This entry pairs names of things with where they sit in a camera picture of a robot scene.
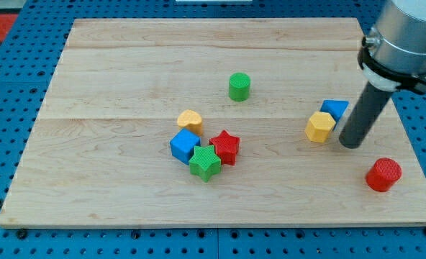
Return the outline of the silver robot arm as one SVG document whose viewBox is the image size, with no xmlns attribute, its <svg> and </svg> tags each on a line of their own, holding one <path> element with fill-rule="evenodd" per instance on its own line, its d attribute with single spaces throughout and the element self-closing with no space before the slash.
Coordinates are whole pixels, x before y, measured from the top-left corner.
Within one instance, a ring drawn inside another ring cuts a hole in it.
<svg viewBox="0 0 426 259">
<path fill-rule="evenodd" d="M 426 0 L 387 0 L 362 39 L 358 64 L 380 91 L 426 93 Z"/>
</svg>

